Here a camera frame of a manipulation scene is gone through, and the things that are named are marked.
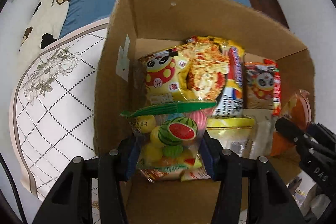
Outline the orange snack packet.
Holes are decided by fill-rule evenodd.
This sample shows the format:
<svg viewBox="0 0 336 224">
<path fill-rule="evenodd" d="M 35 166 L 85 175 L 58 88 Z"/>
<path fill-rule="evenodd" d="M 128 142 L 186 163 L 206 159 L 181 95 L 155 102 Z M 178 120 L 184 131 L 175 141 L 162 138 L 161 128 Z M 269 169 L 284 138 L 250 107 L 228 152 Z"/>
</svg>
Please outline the orange snack packet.
<svg viewBox="0 0 336 224">
<path fill-rule="evenodd" d="M 309 95 L 310 93 L 304 89 L 295 91 L 288 102 L 282 107 L 278 118 L 286 118 L 298 126 L 299 129 L 305 131 L 311 122 Z M 275 129 L 270 156 L 279 156 L 292 147 L 294 147 L 293 138 L 288 139 Z"/>
</svg>

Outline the grey translucent snack packet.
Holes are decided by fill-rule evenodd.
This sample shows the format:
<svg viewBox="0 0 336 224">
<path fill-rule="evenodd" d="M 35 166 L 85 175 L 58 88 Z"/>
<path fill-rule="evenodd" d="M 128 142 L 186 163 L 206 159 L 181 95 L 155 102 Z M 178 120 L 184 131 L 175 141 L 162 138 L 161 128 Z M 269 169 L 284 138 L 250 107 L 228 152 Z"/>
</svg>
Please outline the grey translucent snack packet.
<svg viewBox="0 0 336 224">
<path fill-rule="evenodd" d="M 267 109 L 244 109 L 243 115 L 253 118 L 255 121 L 254 137 L 249 155 L 250 159 L 257 159 L 259 156 L 269 156 L 272 151 L 274 118 L 273 111 Z"/>
</svg>

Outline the yellow translucent snack packet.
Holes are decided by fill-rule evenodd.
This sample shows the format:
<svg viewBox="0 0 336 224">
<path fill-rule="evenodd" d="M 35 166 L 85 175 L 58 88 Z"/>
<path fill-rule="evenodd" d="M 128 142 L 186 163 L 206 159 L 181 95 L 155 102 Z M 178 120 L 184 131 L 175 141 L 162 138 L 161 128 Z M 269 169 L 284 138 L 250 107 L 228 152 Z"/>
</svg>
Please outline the yellow translucent snack packet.
<svg viewBox="0 0 336 224">
<path fill-rule="evenodd" d="M 223 148 L 249 158 L 255 138 L 254 126 L 255 120 L 248 117 L 210 118 L 207 122 L 207 132 L 211 138 L 217 139 Z"/>
</svg>

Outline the fruit candy bag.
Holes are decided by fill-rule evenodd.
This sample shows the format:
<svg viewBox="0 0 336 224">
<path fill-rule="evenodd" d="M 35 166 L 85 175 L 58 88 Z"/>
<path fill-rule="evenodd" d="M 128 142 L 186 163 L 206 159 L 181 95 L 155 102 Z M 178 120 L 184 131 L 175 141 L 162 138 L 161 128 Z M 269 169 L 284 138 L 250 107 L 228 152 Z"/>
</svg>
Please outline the fruit candy bag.
<svg viewBox="0 0 336 224">
<path fill-rule="evenodd" d="M 199 147 L 206 131 L 205 110 L 214 101 L 179 101 L 124 111 L 140 147 L 136 168 L 173 171 L 202 166 Z"/>
</svg>

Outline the brown red snack packet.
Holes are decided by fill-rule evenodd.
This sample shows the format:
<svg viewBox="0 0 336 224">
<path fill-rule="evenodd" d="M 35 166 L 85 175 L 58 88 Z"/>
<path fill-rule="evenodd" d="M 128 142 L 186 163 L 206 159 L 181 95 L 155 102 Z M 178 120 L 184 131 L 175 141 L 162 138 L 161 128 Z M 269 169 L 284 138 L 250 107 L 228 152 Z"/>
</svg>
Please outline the brown red snack packet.
<svg viewBox="0 0 336 224">
<path fill-rule="evenodd" d="M 150 182 L 170 180 L 192 181 L 211 178 L 203 167 L 197 169 L 176 169 L 167 172 L 158 169 L 141 169 L 140 173 Z"/>
</svg>

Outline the brown panda snack packet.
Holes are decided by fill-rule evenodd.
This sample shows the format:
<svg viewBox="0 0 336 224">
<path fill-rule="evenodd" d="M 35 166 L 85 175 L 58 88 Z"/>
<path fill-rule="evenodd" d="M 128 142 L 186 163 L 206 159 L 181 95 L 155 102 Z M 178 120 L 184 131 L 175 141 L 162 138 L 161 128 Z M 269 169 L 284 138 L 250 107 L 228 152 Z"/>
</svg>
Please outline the brown panda snack packet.
<svg viewBox="0 0 336 224">
<path fill-rule="evenodd" d="M 275 63 L 244 63 L 247 109 L 273 110 L 275 72 Z"/>
</svg>

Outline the yellow instant noodle bag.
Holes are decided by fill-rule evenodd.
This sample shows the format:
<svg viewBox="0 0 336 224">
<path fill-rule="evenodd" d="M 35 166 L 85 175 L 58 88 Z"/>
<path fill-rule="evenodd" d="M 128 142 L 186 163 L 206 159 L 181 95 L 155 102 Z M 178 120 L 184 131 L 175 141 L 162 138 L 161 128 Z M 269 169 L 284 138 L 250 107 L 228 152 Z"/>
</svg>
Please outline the yellow instant noodle bag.
<svg viewBox="0 0 336 224">
<path fill-rule="evenodd" d="M 193 60 L 187 86 L 201 101 L 215 101 L 205 113 L 211 118 L 243 116 L 244 49 L 232 40 L 192 36 Z"/>
</svg>

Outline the yellow panda snack packet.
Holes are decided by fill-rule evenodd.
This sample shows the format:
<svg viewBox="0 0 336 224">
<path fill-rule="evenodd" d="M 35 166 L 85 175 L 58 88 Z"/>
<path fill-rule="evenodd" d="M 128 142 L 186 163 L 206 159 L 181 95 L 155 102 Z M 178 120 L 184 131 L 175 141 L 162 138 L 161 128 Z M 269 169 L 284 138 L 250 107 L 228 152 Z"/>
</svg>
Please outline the yellow panda snack packet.
<svg viewBox="0 0 336 224">
<path fill-rule="evenodd" d="M 152 105 L 192 101 L 196 96 L 187 87 L 194 51 L 187 45 L 151 53 L 138 59 L 145 69 L 146 98 Z"/>
</svg>

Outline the bear print long pillow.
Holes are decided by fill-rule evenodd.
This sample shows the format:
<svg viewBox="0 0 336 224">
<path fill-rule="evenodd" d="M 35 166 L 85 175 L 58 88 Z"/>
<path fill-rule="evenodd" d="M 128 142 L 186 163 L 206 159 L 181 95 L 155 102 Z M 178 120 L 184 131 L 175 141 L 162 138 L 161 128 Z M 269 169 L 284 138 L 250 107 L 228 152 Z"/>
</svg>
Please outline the bear print long pillow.
<svg viewBox="0 0 336 224">
<path fill-rule="evenodd" d="M 69 6 L 70 0 L 39 0 L 23 35 L 19 53 L 35 57 L 55 42 L 60 36 Z"/>
</svg>

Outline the cardboard box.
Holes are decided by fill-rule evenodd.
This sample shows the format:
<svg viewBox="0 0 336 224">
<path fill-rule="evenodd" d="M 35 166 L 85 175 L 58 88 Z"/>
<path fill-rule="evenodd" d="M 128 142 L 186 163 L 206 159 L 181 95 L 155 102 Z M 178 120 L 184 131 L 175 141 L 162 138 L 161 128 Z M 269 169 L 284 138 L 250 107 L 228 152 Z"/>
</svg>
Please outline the cardboard box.
<svg viewBox="0 0 336 224">
<path fill-rule="evenodd" d="M 144 105 L 135 88 L 135 61 L 191 36 L 230 39 L 249 55 L 275 60 L 281 101 L 298 89 L 314 103 L 314 65 L 307 47 L 288 29 L 232 0 L 117 0 L 97 69 L 94 148 L 104 155 L 131 134 L 124 110 Z M 130 223 L 209 223 L 220 184 L 213 180 L 148 182 L 137 174 L 123 188 Z"/>
</svg>

